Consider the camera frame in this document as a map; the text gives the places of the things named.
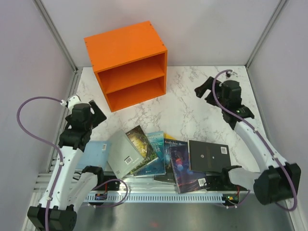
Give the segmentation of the grey book with barcode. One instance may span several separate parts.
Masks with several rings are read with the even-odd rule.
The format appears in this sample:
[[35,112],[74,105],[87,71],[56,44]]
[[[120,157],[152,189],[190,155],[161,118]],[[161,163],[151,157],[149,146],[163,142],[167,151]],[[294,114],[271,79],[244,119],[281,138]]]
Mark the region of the grey book with barcode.
[[108,164],[118,179],[123,179],[135,169],[144,158],[123,130],[115,132],[109,139],[111,144]]

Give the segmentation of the green fantasy cover book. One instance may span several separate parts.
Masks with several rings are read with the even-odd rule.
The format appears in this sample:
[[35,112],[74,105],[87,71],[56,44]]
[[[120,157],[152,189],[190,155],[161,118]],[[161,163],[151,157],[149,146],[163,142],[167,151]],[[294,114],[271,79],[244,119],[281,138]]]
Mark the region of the green fantasy cover book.
[[135,128],[131,129],[126,133],[127,137],[130,139],[130,141],[134,144],[137,151],[141,154],[143,157],[143,160],[140,164],[138,164],[131,172],[134,176],[134,173],[140,170],[142,167],[144,167],[146,164],[148,164],[151,161],[150,158],[150,152],[151,152],[151,145],[150,142],[145,135],[144,131],[142,130],[141,126],[138,125]]

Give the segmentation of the teal ocean cover book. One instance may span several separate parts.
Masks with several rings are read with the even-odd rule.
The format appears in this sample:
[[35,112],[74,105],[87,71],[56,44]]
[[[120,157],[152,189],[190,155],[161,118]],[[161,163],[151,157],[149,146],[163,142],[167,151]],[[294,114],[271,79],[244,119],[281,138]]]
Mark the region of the teal ocean cover book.
[[165,155],[164,155],[164,133],[162,131],[146,134],[151,147],[151,161],[134,173],[135,177],[149,177],[156,175],[164,175]]

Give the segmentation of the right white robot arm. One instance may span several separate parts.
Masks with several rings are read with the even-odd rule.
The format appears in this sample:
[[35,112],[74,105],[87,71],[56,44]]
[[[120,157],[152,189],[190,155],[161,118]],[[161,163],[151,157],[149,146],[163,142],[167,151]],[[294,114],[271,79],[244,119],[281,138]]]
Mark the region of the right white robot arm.
[[205,101],[222,110],[224,121],[244,141],[259,167],[259,172],[247,171],[241,166],[227,167],[219,178],[221,186],[229,190],[239,185],[253,191],[262,205],[293,199],[293,206],[289,210],[294,211],[298,204],[299,165],[288,163],[256,128],[254,114],[242,103],[239,82],[220,82],[209,77],[194,91],[201,98],[207,90],[210,93]]

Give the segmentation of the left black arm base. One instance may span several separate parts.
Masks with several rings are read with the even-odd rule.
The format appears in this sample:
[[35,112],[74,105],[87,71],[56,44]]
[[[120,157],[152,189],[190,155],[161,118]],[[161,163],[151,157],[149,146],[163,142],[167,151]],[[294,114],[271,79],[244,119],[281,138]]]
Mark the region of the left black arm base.
[[[113,175],[104,176],[103,180],[98,182],[98,185],[100,185],[102,183],[105,183],[108,180],[114,180],[114,179],[117,179],[117,177],[113,176]],[[104,193],[107,193],[108,191],[118,191],[120,185],[121,185],[121,182],[119,182],[117,180],[116,181],[111,181],[111,182],[109,182],[109,183],[107,183],[107,184],[97,188],[96,190],[97,191],[103,191]]]

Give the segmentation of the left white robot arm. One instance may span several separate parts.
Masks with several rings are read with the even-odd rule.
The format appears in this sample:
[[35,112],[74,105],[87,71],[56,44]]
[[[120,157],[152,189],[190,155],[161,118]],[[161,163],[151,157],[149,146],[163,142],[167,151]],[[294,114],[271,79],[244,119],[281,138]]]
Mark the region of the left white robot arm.
[[67,104],[70,114],[59,137],[56,166],[38,205],[31,206],[27,212],[39,231],[72,231],[86,196],[92,189],[105,186],[103,169],[95,166],[84,167],[77,183],[71,186],[92,130],[105,121],[106,116],[94,100],[83,103],[78,96],[73,96]]

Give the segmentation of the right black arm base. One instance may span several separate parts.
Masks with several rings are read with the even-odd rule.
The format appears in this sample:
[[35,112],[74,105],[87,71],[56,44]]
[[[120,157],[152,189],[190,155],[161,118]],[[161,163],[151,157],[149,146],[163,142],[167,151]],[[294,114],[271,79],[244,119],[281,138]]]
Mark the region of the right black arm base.
[[206,172],[205,173],[205,183],[203,188],[208,191],[248,191],[248,189],[232,184],[228,179],[224,177],[221,173]]

